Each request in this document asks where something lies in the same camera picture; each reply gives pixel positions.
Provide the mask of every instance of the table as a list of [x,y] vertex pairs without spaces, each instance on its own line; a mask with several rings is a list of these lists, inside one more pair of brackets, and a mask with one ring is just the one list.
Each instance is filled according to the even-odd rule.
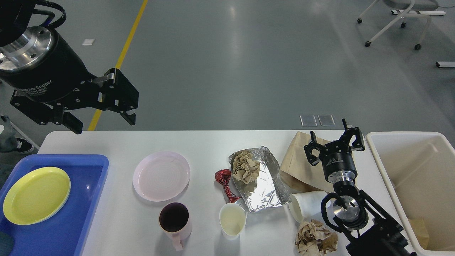
[[[298,223],[287,206],[248,214],[240,239],[224,239],[218,214],[226,196],[214,179],[216,171],[229,168],[228,156],[245,148],[266,146],[281,163],[296,132],[94,131],[76,135],[56,131],[46,137],[39,154],[103,154],[110,161],[106,184],[82,253],[85,256],[298,256],[294,245]],[[318,137],[335,140],[343,130],[315,132]],[[365,146],[365,151],[354,153],[359,173],[357,183],[399,221],[371,151]],[[174,199],[148,202],[136,194],[133,172],[144,157],[163,150],[178,152],[188,160],[190,182]],[[192,234],[184,241],[181,252],[174,250],[158,224],[161,209],[174,201],[188,207],[193,221]],[[339,234],[338,250],[330,255],[348,256],[344,248],[348,243],[344,235]]]

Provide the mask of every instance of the floor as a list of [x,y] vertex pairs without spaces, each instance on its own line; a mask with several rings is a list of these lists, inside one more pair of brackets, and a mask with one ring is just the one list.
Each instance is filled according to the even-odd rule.
[[[440,6],[454,5],[438,0]],[[58,31],[92,73],[114,67],[142,4],[59,0],[68,20]],[[437,131],[455,144],[455,8],[441,8],[415,51],[424,21],[395,16],[364,0],[150,0],[121,70],[138,89],[137,124],[103,112],[96,130],[303,129],[300,114],[332,114],[374,131]],[[95,38],[92,46],[81,46]],[[39,126],[9,105],[0,110],[35,142],[65,127]],[[94,110],[73,112],[87,129]],[[8,161],[0,154],[0,162]]]

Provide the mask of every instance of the mug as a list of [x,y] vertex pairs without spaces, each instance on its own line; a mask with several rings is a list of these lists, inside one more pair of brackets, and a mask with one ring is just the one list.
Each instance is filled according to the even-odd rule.
[[182,240],[191,234],[191,219],[188,209],[181,203],[170,203],[160,213],[160,227],[177,251],[183,250]]

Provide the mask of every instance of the red candy wrapper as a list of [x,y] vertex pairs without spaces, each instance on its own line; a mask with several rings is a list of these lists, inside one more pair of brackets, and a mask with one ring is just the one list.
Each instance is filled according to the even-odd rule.
[[229,198],[229,202],[234,203],[235,201],[239,200],[240,197],[234,195],[229,188],[229,180],[231,179],[231,170],[223,169],[219,170],[215,173],[215,180],[223,185],[224,192],[226,193],[227,197]]

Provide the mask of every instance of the foil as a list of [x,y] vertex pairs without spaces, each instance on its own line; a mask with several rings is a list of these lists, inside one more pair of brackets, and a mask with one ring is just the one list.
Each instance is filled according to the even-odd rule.
[[223,185],[224,192],[226,193],[226,196],[229,199],[229,202],[235,203],[241,197],[236,196],[234,193],[232,193],[231,189],[229,188],[229,180],[231,179],[231,176],[232,176],[231,170],[223,169],[223,170],[219,170],[215,173],[215,180],[219,184]]
[[233,160],[240,153],[248,151],[253,160],[260,163],[259,177],[248,184],[233,178],[240,195],[243,197],[249,212],[258,212],[265,208],[280,207],[291,202],[289,192],[281,182],[278,172],[280,165],[270,150],[264,146],[237,151],[229,156],[229,163],[233,169]]

